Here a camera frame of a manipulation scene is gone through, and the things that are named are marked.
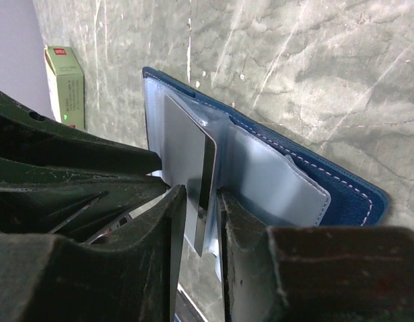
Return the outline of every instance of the table surface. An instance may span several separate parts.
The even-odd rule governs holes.
[[[391,196],[414,229],[414,0],[34,0],[85,72],[87,130],[146,148],[143,66],[234,106]],[[180,282],[222,321],[211,254]]]

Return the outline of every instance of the wallet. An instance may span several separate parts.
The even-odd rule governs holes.
[[[185,237],[218,255],[217,189],[267,225],[376,225],[377,186],[167,74],[143,68],[148,148],[160,176],[187,188]]]

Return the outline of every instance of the concrete surface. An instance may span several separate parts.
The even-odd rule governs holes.
[[[45,43],[75,49],[88,131],[146,147],[141,68],[222,100],[391,196],[414,229],[414,0],[34,0]],[[223,319],[213,258],[180,276]]]
[[[53,117],[42,50],[32,2],[0,0],[0,90]]]

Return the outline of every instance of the box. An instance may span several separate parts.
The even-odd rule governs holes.
[[[85,86],[83,71],[69,47],[44,49],[52,111],[56,121],[85,129]]]

